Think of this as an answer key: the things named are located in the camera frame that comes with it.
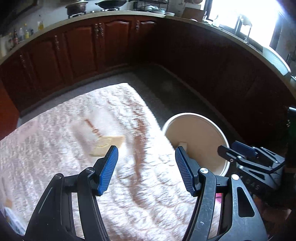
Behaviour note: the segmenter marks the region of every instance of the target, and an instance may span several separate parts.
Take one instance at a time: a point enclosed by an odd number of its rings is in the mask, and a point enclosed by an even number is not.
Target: white paper cup
[[[230,163],[218,155],[217,149],[229,144],[220,128],[208,118],[194,113],[174,115],[163,126],[163,134],[174,148],[186,142],[188,156],[201,167],[215,175],[226,175]]]

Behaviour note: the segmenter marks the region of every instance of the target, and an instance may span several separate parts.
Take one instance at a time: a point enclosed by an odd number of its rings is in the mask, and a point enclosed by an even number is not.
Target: metal screw
[[[91,172],[93,172],[94,171],[94,168],[93,167],[88,167],[87,169],[86,169],[86,172],[87,173],[91,173]]]
[[[200,169],[200,172],[203,174],[207,174],[209,172],[209,170],[203,167]]]
[[[231,178],[233,179],[233,180],[238,180],[239,179],[239,176],[238,175],[236,175],[236,174],[232,174],[231,175]]]
[[[55,176],[58,177],[59,179],[62,178],[62,174],[61,174],[61,173],[58,173],[58,174],[56,174]]]

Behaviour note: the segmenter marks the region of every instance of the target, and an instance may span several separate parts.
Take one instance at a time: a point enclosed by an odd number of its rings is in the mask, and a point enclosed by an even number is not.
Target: glass bottle
[[[20,27],[20,30],[18,32],[18,38],[19,38],[19,42],[23,41],[25,39],[25,32],[22,29],[22,27]]]
[[[27,24],[24,24],[24,32],[25,32],[25,39],[28,39],[30,37],[30,33],[28,31]]]
[[[13,49],[13,39],[12,39],[12,33],[9,33],[8,42],[7,42],[7,50],[11,51]]]
[[[219,27],[220,26],[219,15],[217,15],[217,17],[214,19],[213,26],[215,26],[215,27]]]
[[[18,36],[17,36],[17,30],[14,29],[13,31],[13,46],[17,46],[18,45]]]
[[[37,21],[38,30],[44,29],[43,20],[41,18],[41,15],[39,15],[39,21]]]

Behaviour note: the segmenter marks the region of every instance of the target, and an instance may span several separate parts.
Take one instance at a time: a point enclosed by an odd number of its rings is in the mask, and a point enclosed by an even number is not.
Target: countertop
[[[157,13],[150,13],[150,12],[106,11],[106,12],[97,12],[97,13],[85,14],[85,15],[78,16],[78,17],[75,17],[75,18],[70,18],[70,19],[66,19],[66,20],[57,22],[55,24],[52,24],[52,25],[44,28],[43,30],[40,30],[40,31],[34,33],[29,39],[26,39],[26,40],[22,41],[17,47],[15,47],[6,56],[4,56],[2,59],[0,59],[0,65],[6,59],[8,59],[13,53],[15,53],[18,49],[20,49],[22,46],[24,46],[28,42],[32,41],[33,39],[39,37],[40,35],[48,32],[48,31],[51,31],[51,30],[53,30],[55,28],[58,28],[60,26],[63,26],[63,25],[69,24],[69,23],[73,23],[73,22],[76,22],[76,21],[80,21],[80,20],[83,20],[83,19],[96,18],[96,17],[109,16],[109,15],[143,15],[143,16],[151,16],[151,17],[158,17],[158,18],[167,18],[167,19],[172,19],[172,20],[181,21],[181,22],[185,22],[185,23],[190,23],[190,24],[197,25],[199,27],[208,29],[209,31],[213,31],[213,32],[215,32],[215,33],[217,33],[219,35],[222,35],[222,36],[232,40],[236,44],[242,46],[244,49],[248,50],[250,53],[255,55],[258,59],[260,59],[262,62],[264,62],[284,82],[284,84],[290,90],[292,95],[296,98],[296,89],[290,84],[290,79],[284,77],[274,65],[272,65],[268,60],[266,60],[262,56],[261,52],[256,50],[251,45],[248,45],[248,44],[244,43],[244,41],[242,39],[238,38],[237,36],[227,32],[225,30],[222,30],[220,28],[217,28],[217,27],[214,27],[214,26],[211,26],[211,25],[208,25],[208,24],[196,22],[196,21],[193,21],[193,20],[185,19],[185,18],[166,16],[166,15],[157,14]]]

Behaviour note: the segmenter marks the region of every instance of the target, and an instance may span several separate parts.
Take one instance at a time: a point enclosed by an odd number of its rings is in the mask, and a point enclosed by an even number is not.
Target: pot
[[[97,2],[95,4],[101,7],[102,9],[114,9],[121,7],[126,2],[126,0],[104,0],[101,2]]]
[[[66,8],[67,8],[68,16],[78,14],[81,12],[85,12],[87,3],[88,3],[88,1],[78,0],[78,1],[75,1],[74,3],[67,5]]]

